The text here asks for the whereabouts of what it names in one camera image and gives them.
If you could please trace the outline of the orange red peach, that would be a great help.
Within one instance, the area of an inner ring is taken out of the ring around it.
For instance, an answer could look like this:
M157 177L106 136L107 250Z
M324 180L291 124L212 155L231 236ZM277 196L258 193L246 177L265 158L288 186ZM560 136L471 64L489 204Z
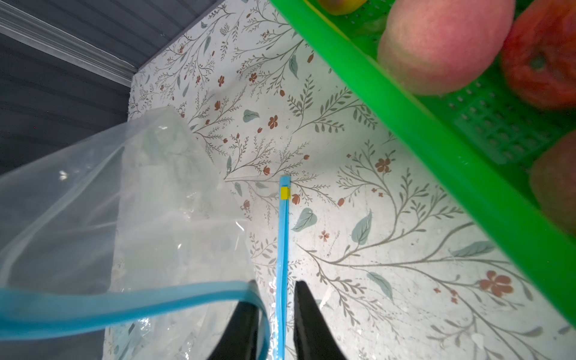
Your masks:
M575 107L575 2L532 1L501 53L510 89L542 110Z

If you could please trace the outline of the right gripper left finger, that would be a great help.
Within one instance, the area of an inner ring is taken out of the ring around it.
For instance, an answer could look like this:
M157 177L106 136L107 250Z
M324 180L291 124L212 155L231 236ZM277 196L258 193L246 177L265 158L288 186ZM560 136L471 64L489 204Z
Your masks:
M261 307L253 301L239 301L225 330L208 359L259 359Z

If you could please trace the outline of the clear zip-top bag blue zipper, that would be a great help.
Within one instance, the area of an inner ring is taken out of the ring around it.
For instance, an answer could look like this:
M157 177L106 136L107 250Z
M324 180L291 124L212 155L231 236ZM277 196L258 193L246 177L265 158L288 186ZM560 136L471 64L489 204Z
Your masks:
M171 106L1 177L3 359L208 359L261 307L248 219Z

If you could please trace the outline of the pink peach with leaf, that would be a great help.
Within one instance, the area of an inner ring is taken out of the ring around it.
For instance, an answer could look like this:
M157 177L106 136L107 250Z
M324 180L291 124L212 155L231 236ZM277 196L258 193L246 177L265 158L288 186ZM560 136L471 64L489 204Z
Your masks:
M515 1L395 1L377 60L408 92L443 95L478 78L503 47Z

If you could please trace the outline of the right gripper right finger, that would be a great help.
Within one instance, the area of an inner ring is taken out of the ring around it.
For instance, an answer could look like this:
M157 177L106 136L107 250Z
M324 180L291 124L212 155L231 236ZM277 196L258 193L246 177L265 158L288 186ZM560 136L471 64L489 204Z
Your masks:
M345 360L305 281L295 283L294 343L298 360Z

